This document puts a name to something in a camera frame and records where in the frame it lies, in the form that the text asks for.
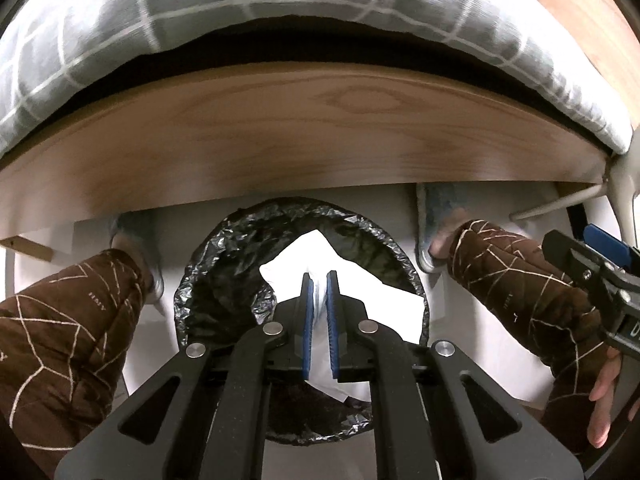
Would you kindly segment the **person right hand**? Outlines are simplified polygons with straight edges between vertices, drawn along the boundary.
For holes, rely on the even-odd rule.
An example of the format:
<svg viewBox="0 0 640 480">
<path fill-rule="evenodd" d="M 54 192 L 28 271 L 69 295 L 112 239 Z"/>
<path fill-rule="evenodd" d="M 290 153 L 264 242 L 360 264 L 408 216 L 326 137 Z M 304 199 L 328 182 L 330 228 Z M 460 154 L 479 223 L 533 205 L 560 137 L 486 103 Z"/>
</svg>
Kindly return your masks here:
<svg viewBox="0 0 640 480">
<path fill-rule="evenodd" d="M 589 400 L 594 405 L 589 419 L 587 439 L 594 448 L 602 448 L 606 440 L 608 440 L 612 424 L 616 382 L 620 377 L 622 364 L 623 357 L 620 354 L 620 350 L 608 347 L 606 361 L 589 393 Z"/>
</svg>

